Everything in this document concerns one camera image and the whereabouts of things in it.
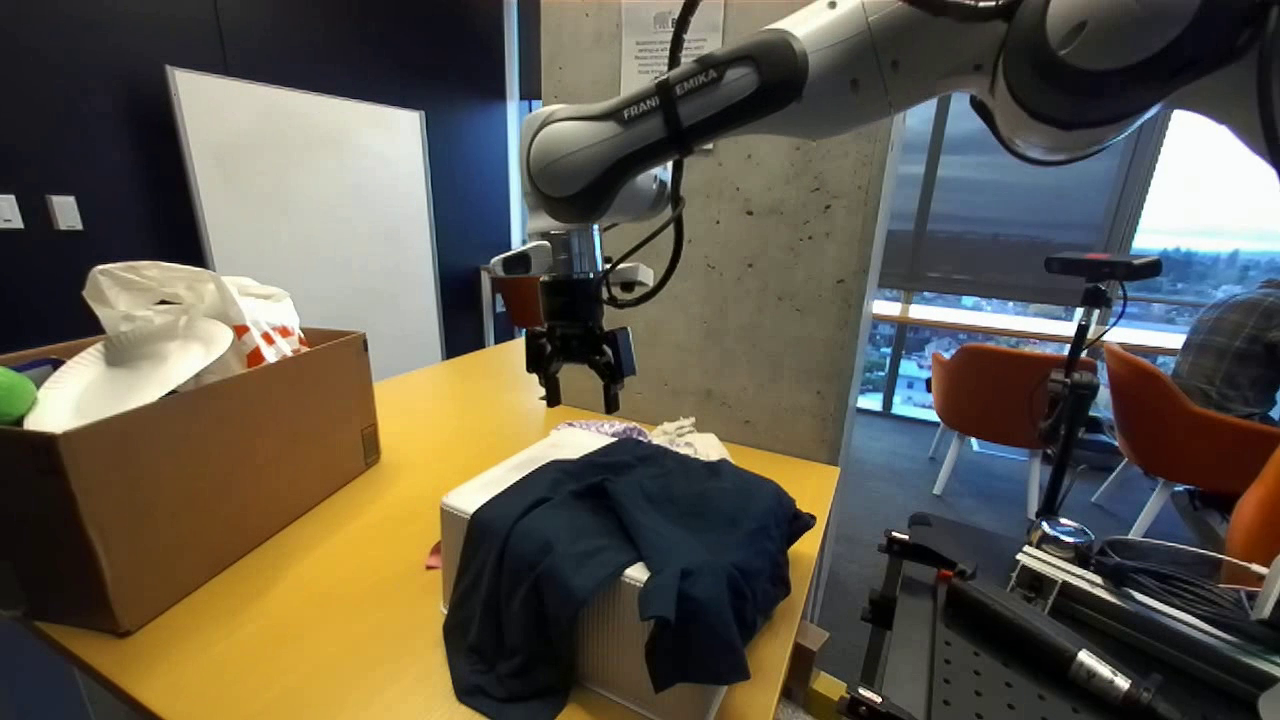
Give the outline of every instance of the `white box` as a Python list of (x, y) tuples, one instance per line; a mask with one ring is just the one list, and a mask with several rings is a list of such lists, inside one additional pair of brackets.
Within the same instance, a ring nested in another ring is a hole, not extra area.
[[(556, 429), (539, 443), (507, 455), (504, 465), (471, 474), (440, 505), (440, 560), (444, 560), (444, 603), (453, 595), (453, 575), (465, 550), (466, 518), (480, 505), (511, 487), (521, 474), (548, 459), (588, 455), (613, 443), (613, 435), (585, 430), (585, 429)], [(623, 575), (603, 587), (580, 614), (580, 682), (661, 720), (703, 720), (718, 710), (723, 688), (718, 682), (677, 682), (669, 693), (652, 693), (644, 668), (644, 641), (648, 622), (640, 620), (640, 587), (648, 580), (644, 562), (623, 569)]]

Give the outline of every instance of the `green object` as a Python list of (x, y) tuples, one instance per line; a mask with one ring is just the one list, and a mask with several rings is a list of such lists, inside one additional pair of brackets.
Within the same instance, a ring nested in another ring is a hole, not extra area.
[(33, 407), (36, 407), (33, 375), (0, 369), (0, 422), (19, 422)]

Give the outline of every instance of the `folded clothing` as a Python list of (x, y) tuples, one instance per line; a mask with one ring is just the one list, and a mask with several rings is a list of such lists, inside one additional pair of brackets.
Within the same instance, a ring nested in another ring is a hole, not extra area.
[(466, 518), (444, 620), (453, 688), (482, 715), (556, 715), (577, 679), (577, 620), (631, 560), (652, 571), (652, 688), (736, 682), (806, 526), (783, 487), (726, 459), (613, 441), (542, 465)]

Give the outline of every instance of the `robotic arm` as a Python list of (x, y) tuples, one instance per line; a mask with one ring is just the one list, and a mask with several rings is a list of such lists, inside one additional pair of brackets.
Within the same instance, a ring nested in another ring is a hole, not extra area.
[(599, 224), (664, 208), (652, 168), (718, 134), (832, 134), (964, 90), (1020, 160), (1067, 163), (1107, 149), (1158, 105), (1223, 120), (1264, 155), (1276, 0), (812, 0), (760, 37), (696, 54), (654, 83), (542, 107), (523, 122), (539, 285), (527, 372), (548, 405), (560, 365), (631, 375), (623, 328), (603, 333)]

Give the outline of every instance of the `black wall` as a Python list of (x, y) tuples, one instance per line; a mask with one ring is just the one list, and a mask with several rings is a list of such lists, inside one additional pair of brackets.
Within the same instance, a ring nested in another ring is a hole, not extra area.
[[(480, 344), (477, 268), (507, 247), (501, 0), (38, 0), (0, 22), (0, 350), (100, 333), (100, 258), (202, 264), (165, 63), (427, 112), (444, 349)], [(86, 232), (53, 232), (74, 192)]]

